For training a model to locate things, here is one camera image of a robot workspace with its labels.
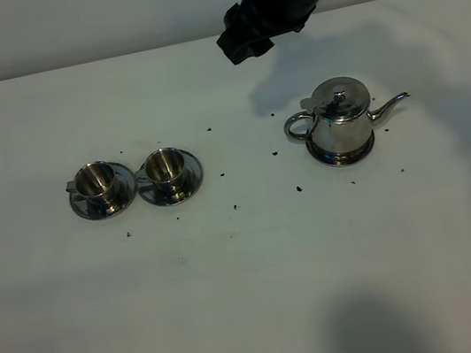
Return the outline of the left stainless steel saucer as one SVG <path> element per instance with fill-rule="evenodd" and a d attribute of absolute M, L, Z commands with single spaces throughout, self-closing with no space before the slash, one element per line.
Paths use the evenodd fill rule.
<path fill-rule="evenodd" d="M 108 219 L 120 214 L 134 201 L 137 194 L 137 186 L 133 172 L 123 164 L 110 163 L 114 166 L 120 184 L 118 198 L 107 205 L 89 206 L 85 202 L 70 203 L 70 198 L 68 197 L 71 209 L 79 217 L 95 221 Z"/>

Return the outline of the right stainless steel teacup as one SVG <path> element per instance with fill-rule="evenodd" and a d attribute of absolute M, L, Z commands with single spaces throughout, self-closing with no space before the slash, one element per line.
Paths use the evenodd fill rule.
<path fill-rule="evenodd" d="M 187 177 L 187 166 L 183 152 L 176 148 L 159 148 L 144 161 L 135 173 L 138 192 L 174 193 L 181 190 Z"/>

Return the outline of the stainless steel saucer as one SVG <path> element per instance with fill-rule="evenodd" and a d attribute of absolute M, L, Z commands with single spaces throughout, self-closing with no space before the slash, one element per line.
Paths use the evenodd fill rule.
<path fill-rule="evenodd" d="M 70 198 L 68 197 L 71 209 L 79 217 L 95 221 L 108 219 L 120 214 L 134 201 L 137 194 L 137 186 L 133 172 L 123 164 L 110 163 L 114 166 L 120 184 L 118 198 L 107 205 L 89 206 L 85 202 L 70 203 Z"/>
<path fill-rule="evenodd" d="M 154 204 L 157 207 L 172 206 L 191 198 L 200 189 L 204 178 L 203 166 L 196 157 L 186 150 L 180 151 L 183 152 L 188 172 L 184 186 L 180 191 L 169 194 L 165 192 L 160 193 L 154 190 L 146 193 L 140 193 L 138 192 L 136 183 L 137 193 L 145 202 L 151 203 L 152 205 Z"/>

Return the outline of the stainless steel teacup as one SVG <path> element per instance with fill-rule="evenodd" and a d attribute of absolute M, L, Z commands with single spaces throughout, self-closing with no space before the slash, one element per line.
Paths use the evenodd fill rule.
<path fill-rule="evenodd" d="M 187 177 L 187 166 L 183 152 L 176 148 L 159 148 L 144 161 L 135 173 L 138 192 L 174 193 L 181 190 Z"/>
<path fill-rule="evenodd" d="M 89 206 L 108 205 L 118 198 L 119 191 L 114 166 L 105 161 L 87 163 L 66 184 L 70 203 L 85 202 Z"/>

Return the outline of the right stainless steel saucer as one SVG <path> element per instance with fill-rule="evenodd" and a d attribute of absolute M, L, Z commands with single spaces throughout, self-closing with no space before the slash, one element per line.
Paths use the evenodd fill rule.
<path fill-rule="evenodd" d="M 183 152 L 188 172 L 184 186 L 180 191 L 169 194 L 165 192 L 160 193 L 154 190 L 146 193 L 140 193 L 138 192 L 136 183 L 137 193 L 145 202 L 151 203 L 152 205 L 154 204 L 157 207 L 172 206 L 191 198 L 200 189 L 204 178 L 203 166 L 196 157 L 186 150 L 180 151 Z"/>

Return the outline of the stainless steel teapot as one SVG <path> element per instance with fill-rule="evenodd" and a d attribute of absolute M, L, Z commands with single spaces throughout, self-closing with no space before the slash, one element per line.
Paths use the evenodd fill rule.
<path fill-rule="evenodd" d="M 348 76 L 331 78 L 301 100 L 302 110 L 285 121 L 283 130 L 290 139 L 304 142 L 317 161 L 353 165 L 374 147 L 374 127 L 409 96 L 408 92 L 400 93 L 372 111 L 364 83 Z"/>

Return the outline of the left stainless steel teacup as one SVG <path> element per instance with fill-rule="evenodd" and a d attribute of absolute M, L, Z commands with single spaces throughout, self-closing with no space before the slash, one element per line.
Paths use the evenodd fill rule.
<path fill-rule="evenodd" d="M 89 206 L 108 205 L 118 198 L 119 191 L 114 166 L 105 161 L 87 163 L 66 184 L 70 203 L 85 202 Z"/>

